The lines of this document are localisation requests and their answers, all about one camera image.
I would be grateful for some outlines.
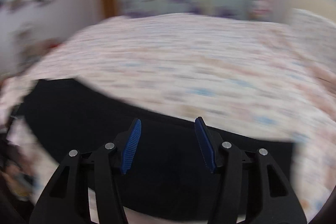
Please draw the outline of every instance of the ribbed blue pad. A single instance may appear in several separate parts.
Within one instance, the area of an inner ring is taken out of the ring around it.
[[[211,173],[213,173],[216,168],[215,152],[198,118],[195,120],[195,133],[204,158],[205,165],[210,169]]]
[[[137,150],[138,142],[141,135],[141,121],[137,120],[133,127],[133,130],[128,138],[123,151],[123,158],[121,161],[120,171],[122,174],[126,174],[127,170],[131,168],[135,151]]]

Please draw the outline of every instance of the bedsheet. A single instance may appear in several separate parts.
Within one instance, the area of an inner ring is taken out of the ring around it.
[[[291,140],[292,184],[308,220],[336,183],[336,105],[286,25],[170,14],[85,28],[2,90],[1,118],[37,79],[78,78],[105,95],[252,138]],[[34,159],[34,199],[57,167],[29,132],[12,141]]]

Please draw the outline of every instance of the black cloth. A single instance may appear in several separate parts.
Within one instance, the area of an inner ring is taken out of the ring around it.
[[[39,80],[20,110],[58,162],[72,149],[81,153],[96,150],[126,131],[135,117],[141,119],[142,135],[132,168],[118,179],[123,205],[170,220],[208,218],[219,177],[205,167],[193,122],[108,98],[74,79]],[[240,149],[256,152],[266,148],[290,177],[292,143],[213,129]]]

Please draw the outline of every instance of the silver pin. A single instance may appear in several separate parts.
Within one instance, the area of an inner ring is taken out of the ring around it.
[[[222,143],[222,146],[223,146],[224,148],[231,148],[232,144],[229,143],[229,142],[223,142],[223,143]]]
[[[268,151],[265,148],[260,148],[259,153],[263,156],[266,156],[268,154]]]
[[[112,148],[114,148],[114,143],[107,143],[107,144],[105,145],[105,148],[106,148],[106,149],[112,149]]]
[[[71,150],[70,152],[69,152],[69,156],[70,157],[74,157],[74,156],[76,156],[78,154],[78,151],[77,150]]]

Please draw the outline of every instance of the floral bedsheet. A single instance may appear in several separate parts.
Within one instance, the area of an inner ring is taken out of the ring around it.
[[[291,140],[298,144],[292,183],[310,220],[336,184],[336,105],[296,39],[276,23],[190,14],[111,18],[9,79],[1,118],[34,80],[76,77],[152,111],[191,121],[202,116],[209,126],[252,138]],[[34,157],[37,200],[57,164],[24,121],[11,138]]]

